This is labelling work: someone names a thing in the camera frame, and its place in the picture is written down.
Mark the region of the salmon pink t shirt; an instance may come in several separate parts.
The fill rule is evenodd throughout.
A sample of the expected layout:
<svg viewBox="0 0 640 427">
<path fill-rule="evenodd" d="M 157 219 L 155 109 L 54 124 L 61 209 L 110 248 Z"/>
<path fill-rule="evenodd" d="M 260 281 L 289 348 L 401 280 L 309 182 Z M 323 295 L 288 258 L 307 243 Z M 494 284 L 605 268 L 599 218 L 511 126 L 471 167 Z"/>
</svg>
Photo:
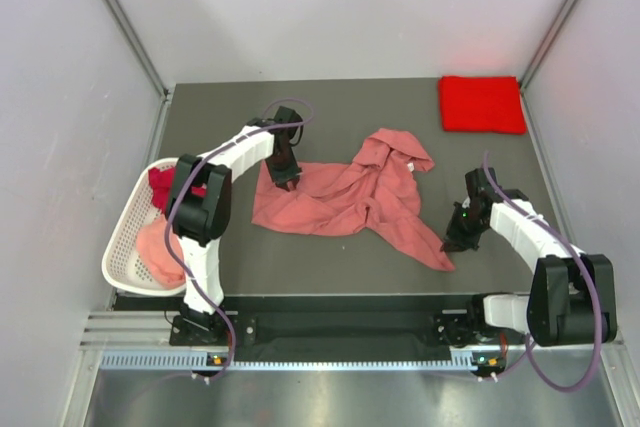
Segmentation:
<svg viewBox="0 0 640 427">
<path fill-rule="evenodd" d="M 349 164 L 304 162 L 292 191 L 260 168 L 252 223 L 280 233 L 339 237 L 370 229 L 426 267 L 455 270 L 439 236 L 420 219 L 415 173 L 435 162 L 407 131 L 381 128 L 364 139 Z"/>
</svg>

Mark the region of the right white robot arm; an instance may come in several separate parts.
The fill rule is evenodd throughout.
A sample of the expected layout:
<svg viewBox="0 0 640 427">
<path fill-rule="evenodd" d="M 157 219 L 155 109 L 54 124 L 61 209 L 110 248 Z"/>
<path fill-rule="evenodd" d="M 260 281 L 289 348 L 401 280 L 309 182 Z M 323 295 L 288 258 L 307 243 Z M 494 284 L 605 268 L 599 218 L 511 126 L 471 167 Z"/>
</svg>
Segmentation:
<svg viewBox="0 0 640 427">
<path fill-rule="evenodd" d="M 561 239 L 520 190 L 498 192 L 493 168 L 465 174 L 467 198 L 454 204 L 442 251 L 479 248 L 484 232 L 504 238 L 533 273 L 527 295 L 494 293 L 472 298 L 466 327 L 487 343 L 503 329 L 529 334 L 543 347 L 603 343 L 617 335 L 613 266 Z M 601 333 L 595 331 L 601 325 Z"/>
</svg>

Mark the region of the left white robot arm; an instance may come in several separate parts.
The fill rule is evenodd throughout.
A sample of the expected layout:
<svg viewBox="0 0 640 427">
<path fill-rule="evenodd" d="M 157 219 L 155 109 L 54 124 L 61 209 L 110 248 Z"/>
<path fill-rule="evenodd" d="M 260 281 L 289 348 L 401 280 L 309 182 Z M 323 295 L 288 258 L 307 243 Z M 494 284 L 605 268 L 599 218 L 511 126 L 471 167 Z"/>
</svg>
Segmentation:
<svg viewBox="0 0 640 427">
<path fill-rule="evenodd" d="M 172 321 L 172 346 L 221 345 L 235 339 L 221 310 L 219 246 L 231 218 L 233 182 L 265 162 L 272 183 L 295 189 L 302 169 L 293 147 L 304 121 L 295 109 L 280 105 L 273 116 L 254 118 L 214 150 L 178 158 L 169 189 L 164 241 L 185 273 L 187 286 Z"/>
</svg>

